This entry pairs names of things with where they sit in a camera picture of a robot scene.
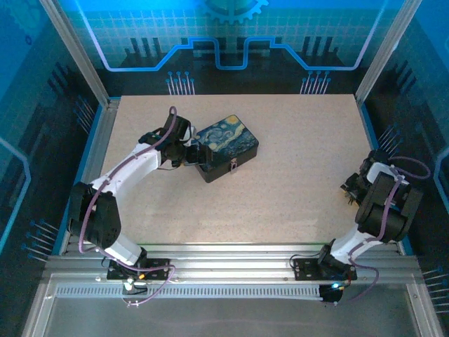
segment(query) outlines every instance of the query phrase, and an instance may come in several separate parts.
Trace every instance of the grid pattern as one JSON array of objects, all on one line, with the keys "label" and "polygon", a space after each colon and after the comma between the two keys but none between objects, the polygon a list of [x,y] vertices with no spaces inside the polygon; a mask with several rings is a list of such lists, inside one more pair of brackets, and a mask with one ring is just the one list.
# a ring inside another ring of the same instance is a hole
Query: grid pattern
[{"label": "grid pattern", "polygon": [[[321,37],[318,55],[322,55],[326,37],[332,37],[330,50],[338,48],[337,56],[344,65],[353,65],[373,26],[378,11],[360,9],[276,9],[263,8],[262,13],[243,24],[220,24],[200,10],[188,11],[114,11],[89,12],[86,17],[112,67],[119,67],[126,58],[125,48],[132,51],[131,38],[141,43],[146,37],[159,40],[163,53],[181,44],[185,37],[226,38],[226,53],[240,53],[238,37],[276,36],[301,51],[304,39],[310,37],[306,55],[311,55],[316,37]],[[370,62],[382,42],[396,11],[386,11],[380,20],[364,62]],[[78,13],[68,13],[89,56],[101,66],[96,49]],[[154,44],[150,51],[156,53]]]},{"label": "grid pattern", "polygon": [[[160,286],[149,285],[147,297]],[[121,284],[59,284],[58,298],[123,298]],[[164,287],[158,298],[306,298],[320,300],[318,285],[227,285],[227,284],[170,284]]]}]

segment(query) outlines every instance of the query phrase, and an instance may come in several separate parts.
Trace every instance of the metal bracket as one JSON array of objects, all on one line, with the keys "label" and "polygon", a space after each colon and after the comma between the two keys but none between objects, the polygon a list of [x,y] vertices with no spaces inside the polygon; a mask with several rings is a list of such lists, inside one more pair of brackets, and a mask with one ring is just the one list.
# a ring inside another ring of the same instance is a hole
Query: metal bracket
[{"label": "metal bracket", "polygon": [[[164,265],[169,265],[170,260],[167,258],[149,258],[145,265],[141,266],[141,268],[153,268],[153,267],[161,267]],[[162,280],[165,281],[168,278],[169,269],[161,269],[156,270],[154,272],[145,273],[145,276],[141,280]],[[130,270],[126,270],[124,267],[119,265],[116,261],[111,260],[109,262],[109,268],[107,270],[106,278],[108,280],[126,280],[129,277],[138,277],[136,272],[131,272]]]},{"label": "metal bracket", "polygon": [[236,173],[237,171],[237,158],[231,160],[231,173]]},{"label": "metal bracket", "polygon": [[[345,281],[338,275],[326,273],[318,264],[318,258],[296,258],[292,260],[295,281]],[[351,280],[357,279],[356,271],[352,272]]]}]

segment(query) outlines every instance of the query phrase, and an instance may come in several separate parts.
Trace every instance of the wire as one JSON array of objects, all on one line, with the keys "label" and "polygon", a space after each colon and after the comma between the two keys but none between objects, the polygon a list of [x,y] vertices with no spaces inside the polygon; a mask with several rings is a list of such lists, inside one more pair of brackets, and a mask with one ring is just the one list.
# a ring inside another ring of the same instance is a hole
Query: wire
[{"label": "wire", "polygon": [[300,271],[300,268],[299,268],[299,267],[295,267],[294,265],[292,265],[292,259],[293,259],[295,256],[301,256],[302,258],[313,258],[314,256],[318,256],[318,255],[320,255],[320,253],[316,253],[316,254],[314,254],[314,255],[301,255],[301,254],[295,254],[295,255],[292,255],[292,256],[290,257],[290,260],[288,261],[288,264],[291,266],[291,268],[292,268],[294,271],[299,272],[299,271]]},{"label": "wire", "polygon": [[153,150],[154,148],[156,148],[157,146],[159,146],[165,139],[167,139],[167,137],[170,135],[171,131],[173,130],[173,127],[175,126],[175,122],[176,122],[176,116],[177,116],[177,110],[176,107],[171,106],[168,113],[171,114],[171,112],[173,111],[173,118],[171,121],[170,126],[168,127],[167,132],[162,136],[161,139],[159,139],[157,142],[155,142],[153,145],[150,145],[149,147],[147,147],[146,149],[143,149],[142,151],[138,152],[135,156],[130,156],[129,158],[125,159],[124,161],[122,161],[109,175],[109,177],[107,177],[107,179],[105,179],[105,181],[103,181],[103,184],[101,184],[100,188],[98,188],[97,192],[93,195],[91,202],[88,205],[86,214],[84,216],[83,219],[83,224],[81,226],[81,230],[79,233],[79,242],[78,242],[78,250],[80,253],[85,253],[84,248],[83,248],[83,241],[84,241],[84,236],[86,235],[86,228],[87,228],[87,224],[88,224],[88,220],[89,217],[91,215],[92,212],[92,208],[94,207],[96,201],[98,200],[98,197],[100,196],[100,193],[104,190],[104,188],[106,187],[106,185],[109,184],[110,180],[123,168],[125,167],[129,162],[131,162],[134,159],[137,159],[138,157],[140,157],[142,154],[147,153],[151,150]]},{"label": "wire", "polygon": [[174,168],[161,168],[161,167],[158,167],[157,169],[161,170],[161,171],[173,171],[173,170],[177,169],[178,167],[174,167]]},{"label": "wire", "polygon": [[424,164],[422,161],[415,159],[415,158],[410,158],[410,157],[404,157],[404,156],[397,156],[397,157],[392,157],[389,160],[406,160],[406,161],[411,161],[412,163],[416,163],[419,164],[425,171],[426,171],[426,175],[425,176],[418,176],[414,173],[408,172],[406,170],[403,170],[401,168],[395,168],[399,173],[402,173],[406,176],[409,176],[411,178],[415,178],[415,179],[420,179],[420,180],[424,180],[427,179],[428,177],[430,177],[430,168]]},{"label": "wire", "polygon": [[106,268],[106,267],[103,265],[103,263],[105,262],[106,259],[107,259],[107,256],[103,256],[103,259],[101,260],[101,266],[102,266],[103,268]]},{"label": "wire", "polygon": [[[396,194],[396,191],[399,188],[399,185],[401,184],[402,181],[402,177],[398,176],[397,177],[398,180],[396,181],[396,183],[394,184],[393,188],[391,189],[390,193],[388,194],[387,197],[387,201],[385,202],[385,207],[384,207],[384,212],[382,214],[382,221],[381,221],[381,225],[380,225],[380,231],[379,231],[379,235],[376,237],[372,237],[370,239],[367,239],[366,242],[373,242],[373,241],[380,241],[382,240],[382,238],[385,235],[385,229],[387,228],[387,219],[388,219],[388,212],[390,210],[391,207],[391,202],[393,201],[394,195]],[[352,259],[352,254],[354,254],[354,252],[356,252],[357,250],[359,250],[361,247],[365,246],[365,242],[362,242],[358,245],[356,245],[353,249],[351,249],[351,251],[349,251],[348,255],[349,255],[349,262],[354,266],[354,267],[358,267],[358,268],[362,268],[362,269],[367,269],[367,270],[373,270],[376,273],[376,276],[373,280],[373,282],[370,284],[370,286],[365,289],[364,291],[362,291],[359,295],[347,300],[347,303],[351,303],[354,302],[356,300],[359,300],[360,298],[364,297],[377,283],[377,281],[379,281],[379,270],[377,270],[377,268],[374,267],[370,267],[367,265],[359,265],[358,263],[355,263],[354,260]]]},{"label": "wire", "polygon": [[[410,176],[411,178],[415,178],[415,179],[420,179],[420,180],[424,180],[427,179],[428,177],[430,177],[431,172],[430,172],[430,168],[424,164],[422,161],[415,159],[415,158],[410,158],[410,157],[404,157],[404,156],[397,156],[397,157],[392,157],[389,160],[406,160],[406,161],[411,161],[413,163],[419,164],[425,171],[426,171],[426,175],[425,176],[418,176],[414,173],[408,172],[406,170],[403,170],[401,168],[397,168],[395,167],[395,169],[397,170],[397,172],[402,173],[406,176]],[[393,188],[391,189],[391,192],[388,195],[387,201],[385,202],[385,207],[384,207],[384,212],[382,214],[382,222],[381,222],[381,227],[380,227],[380,232],[379,235],[376,238],[371,238],[366,240],[367,242],[372,242],[372,241],[380,241],[382,240],[382,238],[385,235],[385,230],[387,228],[387,219],[388,219],[388,212],[391,206],[391,203],[393,201],[394,198],[394,194],[396,193],[397,189],[399,188],[399,185],[401,184],[401,181],[403,180],[401,176],[397,176],[397,181],[394,184]],[[362,291],[359,295],[349,299],[347,301],[347,303],[351,303],[354,302],[355,300],[359,300],[360,298],[364,297],[375,285],[376,283],[379,281],[379,270],[374,268],[374,267],[370,267],[367,265],[359,265],[358,263],[354,262],[354,260],[352,259],[352,254],[357,251],[358,249],[360,249],[361,247],[363,247],[365,245],[365,243],[361,243],[358,244],[357,246],[355,246],[350,252],[349,252],[349,262],[354,266],[354,267],[358,267],[358,268],[363,268],[363,269],[367,269],[367,270],[373,270],[376,273],[376,276],[373,280],[373,282],[370,284],[370,286],[365,289],[364,291]]]},{"label": "wire", "polygon": [[[167,132],[165,132],[165,134],[161,137],[161,139],[159,139],[157,142],[155,142],[153,145],[150,145],[149,147],[147,147],[146,149],[143,149],[141,151],[139,151],[135,156],[131,156],[127,159],[125,159],[123,162],[121,162],[107,177],[107,179],[105,179],[105,181],[101,184],[101,186],[98,188],[97,192],[93,195],[91,202],[88,205],[88,208],[86,210],[86,214],[84,216],[83,219],[83,224],[81,226],[81,230],[79,233],[79,242],[78,242],[78,250],[80,253],[85,253],[88,250],[84,250],[83,247],[83,241],[84,241],[84,237],[86,235],[86,228],[87,228],[87,224],[88,224],[88,220],[89,217],[91,216],[91,212],[92,209],[96,203],[96,201],[98,200],[98,197],[100,196],[100,193],[104,190],[104,188],[109,184],[109,182],[111,181],[111,179],[123,168],[125,167],[128,163],[130,163],[132,160],[137,159],[138,157],[140,157],[141,155],[153,150],[154,148],[156,148],[157,146],[159,146],[165,139],[167,139],[167,137],[171,134],[174,126],[175,126],[175,122],[176,122],[176,117],[177,117],[177,110],[176,107],[171,106],[170,109],[168,110],[168,114],[171,115],[173,111],[173,118],[171,121],[170,126],[168,127]],[[173,276],[173,274],[176,271],[176,268],[174,265],[164,265],[161,267],[152,267],[152,268],[136,268],[133,266],[129,266],[123,262],[121,262],[120,260],[116,259],[115,257],[111,256],[110,254],[106,253],[104,250],[102,250],[99,247],[93,247],[94,249],[97,249],[99,252],[101,252],[104,256],[107,256],[109,258],[111,258],[112,260],[115,260],[119,265],[122,265],[123,267],[129,269],[129,270],[133,270],[136,272],[153,272],[153,271],[157,271],[157,270],[162,270],[162,269],[171,269],[172,272],[169,274],[169,276],[167,277],[167,280],[162,284],[162,286],[155,292],[153,293],[150,297],[146,298],[145,300],[142,300],[138,303],[136,303],[135,305],[139,305],[139,304],[143,304],[146,303],[147,301],[151,300],[152,298],[154,298],[155,296],[157,296],[157,294],[162,290],[162,288],[167,285],[168,281],[170,281],[171,277]]]},{"label": "wire", "polygon": [[134,295],[140,295],[141,293],[146,293],[147,291],[148,291],[148,287],[146,287],[145,290],[138,291],[137,293],[133,293],[132,295],[133,295],[133,296],[134,296]]},{"label": "wire", "polygon": [[162,291],[162,289],[167,285],[167,283],[169,283],[169,281],[171,280],[172,276],[175,274],[176,271],[176,267],[174,265],[164,265],[161,267],[157,267],[157,268],[150,268],[153,270],[161,270],[161,269],[166,269],[166,268],[171,268],[171,273],[169,274],[169,276],[167,277],[167,279],[165,280],[165,282],[150,296],[148,296],[146,299],[141,300],[141,301],[135,301],[134,303],[132,303],[131,301],[126,301],[124,298],[122,298],[123,302],[125,302],[128,306],[132,305],[135,307],[138,307],[141,304],[144,304],[146,302],[148,302],[149,300],[152,300],[153,298],[155,298],[156,296],[159,295],[159,293]]}]

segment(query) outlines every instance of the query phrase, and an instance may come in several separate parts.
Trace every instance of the gear graphic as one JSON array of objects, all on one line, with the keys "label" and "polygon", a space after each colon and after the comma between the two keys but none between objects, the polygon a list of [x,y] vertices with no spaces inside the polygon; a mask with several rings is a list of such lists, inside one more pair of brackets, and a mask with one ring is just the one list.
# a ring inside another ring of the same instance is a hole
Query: gear graphic
[{"label": "gear graphic", "polygon": [[33,32],[41,21],[38,0],[3,0],[0,7],[9,11],[15,23],[26,34]]},{"label": "gear graphic", "polygon": [[200,7],[211,20],[218,19],[220,23],[243,23],[245,19],[252,20],[253,14],[260,14],[262,6],[268,5],[268,0],[203,0]]}]

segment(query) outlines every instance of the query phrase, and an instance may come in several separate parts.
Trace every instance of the enclosure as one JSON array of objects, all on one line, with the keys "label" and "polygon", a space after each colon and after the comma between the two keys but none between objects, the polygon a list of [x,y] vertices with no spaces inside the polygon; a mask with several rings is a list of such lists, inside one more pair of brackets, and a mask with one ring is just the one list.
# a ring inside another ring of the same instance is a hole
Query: enclosure
[{"label": "enclosure", "polygon": [[[0,5],[2,336],[447,333],[447,1]],[[258,152],[210,184],[181,167],[128,193],[122,231],[177,268],[158,298],[128,309],[102,256],[82,256],[67,231],[69,196],[171,105],[198,131],[235,114]],[[299,299],[319,283],[298,283],[290,257],[353,228],[358,206],[340,186],[379,147],[431,170],[410,179],[424,197],[408,235],[359,258],[380,272],[360,301],[343,305],[370,270],[336,308]]]}]

